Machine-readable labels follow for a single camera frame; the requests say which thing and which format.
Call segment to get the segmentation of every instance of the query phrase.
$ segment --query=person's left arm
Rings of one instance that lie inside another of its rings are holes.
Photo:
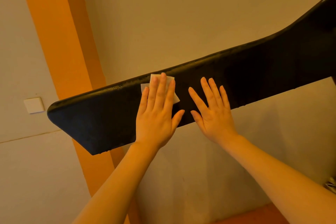
[[[160,81],[153,78],[149,89],[142,93],[136,118],[136,141],[117,168],[91,198],[73,224],[123,224],[131,199],[158,150],[177,128],[184,110],[173,118],[175,81],[171,81],[167,96],[166,74]]]

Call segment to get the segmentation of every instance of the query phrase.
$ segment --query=hand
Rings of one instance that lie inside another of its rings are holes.
[[[209,107],[205,105],[193,88],[189,88],[189,94],[201,112],[201,115],[197,111],[191,111],[191,114],[202,133],[208,139],[223,147],[223,144],[238,137],[238,133],[235,129],[228,96],[224,87],[220,86],[219,94],[212,78],[209,79],[209,84],[210,86],[204,77],[201,79],[201,85]]]
[[[136,117],[136,142],[156,150],[166,145],[184,114],[184,110],[179,110],[171,118],[175,81],[170,82],[167,96],[166,81],[165,73],[161,74],[160,81],[156,77],[151,80],[149,89],[146,87],[142,93]]]

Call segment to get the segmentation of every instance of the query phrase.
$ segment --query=finger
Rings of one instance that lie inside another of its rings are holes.
[[[218,107],[223,107],[224,105],[223,105],[223,101],[222,101],[221,95],[219,94],[217,85],[216,85],[215,80],[213,78],[209,79],[209,85],[210,85],[211,91],[212,91],[212,93],[213,93],[213,95],[215,97],[217,106]]]
[[[205,127],[204,127],[204,122],[203,122],[202,116],[198,112],[196,112],[194,110],[191,111],[191,115],[194,118],[197,126],[202,131],[202,133],[205,133]]]
[[[142,92],[138,114],[143,114],[145,112],[145,110],[146,110],[148,93],[149,93],[149,88],[145,87],[145,89]]]
[[[215,100],[215,96],[213,95],[205,77],[202,77],[201,85],[202,85],[204,94],[207,98],[209,109],[214,109],[217,106],[217,103],[216,103],[216,100]]]
[[[175,80],[172,80],[168,86],[168,92],[163,107],[164,110],[171,112],[171,110],[173,109],[174,93],[175,93]]]
[[[228,109],[228,110],[231,110],[231,108],[230,108],[230,103],[229,103],[229,99],[228,99],[228,96],[227,96],[227,94],[226,94],[226,91],[225,91],[223,85],[220,86],[219,91],[220,91],[220,94],[221,94],[221,96],[222,96],[222,101],[223,101],[223,105],[224,105],[224,107],[225,107],[226,109]]]
[[[191,96],[191,98],[193,99],[193,101],[195,102],[197,108],[199,109],[199,111],[201,112],[202,115],[205,115],[208,111],[208,107],[206,106],[206,104],[203,102],[203,100],[197,95],[196,91],[192,88],[189,87],[188,89],[189,94]]]
[[[147,100],[147,109],[153,110],[154,103],[155,103],[155,97],[156,97],[156,91],[158,89],[158,78],[153,77],[153,79],[149,83],[149,93],[148,93],[148,100]]]
[[[172,128],[172,133],[175,132],[175,129],[177,128],[177,126],[179,125],[182,116],[184,114],[184,110],[179,110],[174,117],[171,119],[171,128]]]
[[[154,109],[156,110],[162,110],[163,104],[165,103],[166,81],[167,81],[166,74],[161,73],[160,84],[159,84],[159,87],[157,88],[155,104],[154,104]]]

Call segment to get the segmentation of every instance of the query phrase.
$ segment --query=person's left hand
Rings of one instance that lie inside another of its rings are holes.
[[[136,141],[159,150],[173,136],[180,123],[184,110],[179,110],[173,118],[173,97],[175,81],[172,80],[166,96],[165,73],[160,81],[154,77],[142,93],[141,102],[136,117]]]

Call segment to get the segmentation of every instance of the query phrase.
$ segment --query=beige wall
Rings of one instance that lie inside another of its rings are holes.
[[[108,84],[259,39],[320,0],[86,0]],[[322,183],[336,174],[330,78],[233,110],[257,146]],[[145,223],[201,224],[269,201],[195,123],[178,128],[138,189]]]
[[[71,223],[90,195],[71,138],[23,104],[58,100],[25,0],[0,0],[0,89],[0,223]]]

